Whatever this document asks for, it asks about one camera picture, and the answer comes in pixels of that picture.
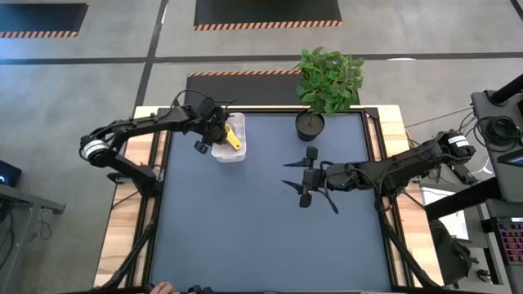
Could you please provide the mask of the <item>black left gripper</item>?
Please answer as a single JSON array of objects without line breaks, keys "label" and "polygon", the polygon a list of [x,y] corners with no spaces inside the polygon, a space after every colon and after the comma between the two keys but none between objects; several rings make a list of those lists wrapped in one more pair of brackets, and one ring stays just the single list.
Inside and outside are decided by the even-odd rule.
[{"label": "black left gripper", "polygon": [[229,113],[211,98],[205,98],[197,107],[198,118],[191,131],[202,136],[197,140],[194,148],[201,154],[206,154],[213,144],[226,143],[226,120]]}]

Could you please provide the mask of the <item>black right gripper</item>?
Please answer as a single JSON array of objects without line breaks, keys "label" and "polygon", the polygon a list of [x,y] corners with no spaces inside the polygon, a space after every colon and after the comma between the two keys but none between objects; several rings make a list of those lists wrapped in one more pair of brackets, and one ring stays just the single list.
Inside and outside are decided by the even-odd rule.
[{"label": "black right gripper", "polygon": [[321,188],[324,186],[324,172],[322,169],[314,168],[314,162],[318,158],[318,149],[313,146],[306,148],[306,156],[295,163],[286,163],[285,167],[304,167],[302,183],[294,183],[288,180],[282,180],[283,183],[289,185],[300,194],[299,207],[309,207],[312,203],[311,192],[319,192],[322,194],[331,207],[336,207],[333,200],[329,196],[329,192]]}]

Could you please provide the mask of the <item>yellow measuring cup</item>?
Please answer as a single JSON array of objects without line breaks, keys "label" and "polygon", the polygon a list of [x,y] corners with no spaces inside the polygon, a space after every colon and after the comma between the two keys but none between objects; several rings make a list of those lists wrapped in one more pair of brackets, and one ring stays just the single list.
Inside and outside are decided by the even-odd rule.
[{"label": "yellow measuring cup", "polygon": [[226,131],[226,142],[234,149],[240,150],[242,148],[242,143],[239,138],[236,136],[233,127],[229,124],[225,124]]}]

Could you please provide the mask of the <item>white plastic basket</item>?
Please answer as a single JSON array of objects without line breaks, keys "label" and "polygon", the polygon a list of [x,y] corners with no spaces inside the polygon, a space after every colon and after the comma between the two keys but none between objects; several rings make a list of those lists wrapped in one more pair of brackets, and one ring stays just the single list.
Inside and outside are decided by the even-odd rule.
[{"label": "white plastic basket", "polygon": [[212,146],[212,156],[219,163],[241,162],[245,159],[247,152],[245,117],[242,113],[232,113],[226,123],[229,123],[233,127],[236,136],[242,143],[242,148],[240,150],[234,150],[225,139],[224,143],[214,144]]}]

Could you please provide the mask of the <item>black striped-edge floor mat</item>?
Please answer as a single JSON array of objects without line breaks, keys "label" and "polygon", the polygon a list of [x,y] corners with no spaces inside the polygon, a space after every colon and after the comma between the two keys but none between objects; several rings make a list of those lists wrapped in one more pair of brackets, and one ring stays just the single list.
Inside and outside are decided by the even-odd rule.
[{"label": "black striped-edge floor mat", "polygon": [[84,3],[0,3],[0,38],[75,38],[89,8]]},{"label": "black striped-edge floor mat", "polygon": [[304,105],[297,95],[300,70],[195,72],[186,88],[235,105]]},{"label": "black striped-edge floor mat", "polygon": [[196,31],[339,27],[337,0],[196,0]]}]

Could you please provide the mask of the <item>green potted plant black pot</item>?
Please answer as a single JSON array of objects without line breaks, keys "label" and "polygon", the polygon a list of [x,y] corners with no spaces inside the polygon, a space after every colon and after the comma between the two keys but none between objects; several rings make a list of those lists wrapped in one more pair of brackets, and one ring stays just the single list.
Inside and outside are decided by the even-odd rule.
[{"label": "green potted plant black pot", "polygon": [[360,103],[359,90],[364,83],[364,59],[325,51],[302,50],[296,69],[300,71],[297,95],[308,106],[295,119],[300,140],[313,141],[325,127],[324,115],[348,110]]}]

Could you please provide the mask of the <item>white paper sheet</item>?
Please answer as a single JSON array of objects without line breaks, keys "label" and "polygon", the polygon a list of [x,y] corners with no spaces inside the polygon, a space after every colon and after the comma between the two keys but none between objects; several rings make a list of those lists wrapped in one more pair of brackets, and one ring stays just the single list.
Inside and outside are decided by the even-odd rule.
[{"label": "white paper sheet", "polygon": [[[420,190],[422,203],[426,206],[445,197],[456,194],[460,190],[460,186],[420,184]],[[452,237],[466,241],[469,240],[464,210],[447,216],[442,216],[439,218],[439,221],[445,226]]]}]

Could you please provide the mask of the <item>black backpack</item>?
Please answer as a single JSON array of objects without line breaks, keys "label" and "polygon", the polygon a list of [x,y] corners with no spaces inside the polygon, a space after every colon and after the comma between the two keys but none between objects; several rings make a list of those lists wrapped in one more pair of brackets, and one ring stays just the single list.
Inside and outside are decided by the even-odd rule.
[{"label": "black backpack", "polygon": [[460,279],[466,278],[472,264],[478,264],[479,261],[471,255],[469,249],[450,235],[440,220],[430,221],[429,226],[444,285],[456,284]]}]

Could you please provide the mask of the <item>person's hand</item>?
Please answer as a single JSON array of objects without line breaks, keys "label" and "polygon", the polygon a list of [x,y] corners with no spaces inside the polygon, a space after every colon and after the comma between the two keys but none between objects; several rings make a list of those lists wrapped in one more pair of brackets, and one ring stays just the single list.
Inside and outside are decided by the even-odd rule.
[{"label": "person's hand", "polygon": [[180,294],[170,282],[161,282],[154,286],[149,294]]}]

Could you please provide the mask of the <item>grey side desk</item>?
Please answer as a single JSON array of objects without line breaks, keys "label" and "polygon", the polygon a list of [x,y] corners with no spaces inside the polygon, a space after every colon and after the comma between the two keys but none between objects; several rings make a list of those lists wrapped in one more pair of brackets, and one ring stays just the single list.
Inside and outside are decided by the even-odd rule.
[{"label": "grey side desk", "polygon": [[33,229],[43,210],[62,214],[65,205],[0,185],[0,294],[13,292]]}]

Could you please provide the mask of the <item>grey equipment desk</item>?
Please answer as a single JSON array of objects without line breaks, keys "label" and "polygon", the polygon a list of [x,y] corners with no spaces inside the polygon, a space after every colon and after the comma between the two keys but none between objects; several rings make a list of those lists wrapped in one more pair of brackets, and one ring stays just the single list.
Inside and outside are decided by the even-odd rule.
[{"label": "grey equipment desk", "polygon": [[523,73],[497,91],[471,95],[477,118],[474,137],[489,152],[507,202],[523,203]]}]

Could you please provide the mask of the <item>dark screen device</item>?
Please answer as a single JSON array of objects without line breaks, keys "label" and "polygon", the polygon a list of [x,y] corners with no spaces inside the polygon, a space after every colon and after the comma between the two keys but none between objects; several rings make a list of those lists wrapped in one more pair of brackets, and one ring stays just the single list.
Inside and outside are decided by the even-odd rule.
[{"label": "dark screen device", "polygon": [[0,160],[0,185],[16,187],[21,174],[22,171],[18,167]]}]

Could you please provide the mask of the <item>backlit keyboard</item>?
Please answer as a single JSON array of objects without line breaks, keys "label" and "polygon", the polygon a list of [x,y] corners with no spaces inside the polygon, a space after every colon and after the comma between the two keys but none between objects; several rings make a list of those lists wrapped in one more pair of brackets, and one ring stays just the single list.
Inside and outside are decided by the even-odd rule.
[{"label": "backlit keyboard", "polygon": [[523,266],[523,221],[501,221],[496,229],[504,263]]}]

